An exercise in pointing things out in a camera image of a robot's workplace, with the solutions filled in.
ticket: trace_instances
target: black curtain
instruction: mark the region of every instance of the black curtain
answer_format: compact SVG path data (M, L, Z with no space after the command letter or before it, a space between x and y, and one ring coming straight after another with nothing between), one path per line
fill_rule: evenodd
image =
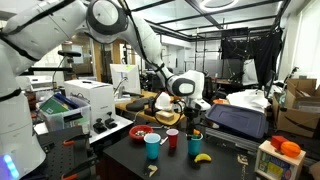
M250 41L258 81L261 85L268 82L268 74L271 70L276 72L277 58L282 49L281 36L282 30Z
M277 57L282 48L281 36L282 30L250 39L249 42L225 37L221 41L222 59L254 58L258 81L260 85L265 85L268 73L271 70L276 71Z

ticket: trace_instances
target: blue cup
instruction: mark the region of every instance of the blue cup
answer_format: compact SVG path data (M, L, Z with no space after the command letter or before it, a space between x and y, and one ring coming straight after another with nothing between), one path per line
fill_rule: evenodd
M157 159L160 146L160 135L156 133L146 134L144 141L146 142L148 159Z
M199 139L191 138L188 141L188 154L191 156L196 156L200 153L200 146L201 146L201 140L203 138L203 135L201 134L201 137Z

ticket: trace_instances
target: red cup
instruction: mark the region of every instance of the red cup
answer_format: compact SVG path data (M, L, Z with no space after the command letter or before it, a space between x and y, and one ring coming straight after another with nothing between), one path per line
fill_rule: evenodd
M167 136L169 139L169 147L170 148L176 148L177 147L177 141L178 141L178 134L179 131L176 129L169 129L167 130Z

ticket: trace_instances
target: ceiling light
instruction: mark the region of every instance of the ceiling light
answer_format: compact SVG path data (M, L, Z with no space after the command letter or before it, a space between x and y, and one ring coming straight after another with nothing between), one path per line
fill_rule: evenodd
M227 9L227 8L230 8L230 7L234 6L235 4L238 3L239 0L232 0L230 3L227 3L227 4L222 5L222 6L217 6L217 7L208 7L208 6L206 6L211 1L214 1L214 0L204 0L204 1L202 1L200 3L200 8L202 10L210 11L210 12L220 11L220 10Z

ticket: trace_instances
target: cup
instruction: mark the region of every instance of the cup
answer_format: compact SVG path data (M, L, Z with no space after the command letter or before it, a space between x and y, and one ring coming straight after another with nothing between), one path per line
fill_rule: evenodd
M160 139L160 135L156 133L149 133L144 136L148 159L152 160L158 158Z
M169 129L167 130L167 136L169 139L169 147L170 148L176 148L177 147L177 141L178 141L178 134L179 131L176 129Z
M203 135L200 134L200 138L191 138L188 141L188 154L191 156L196 156L200 153L201 140Z

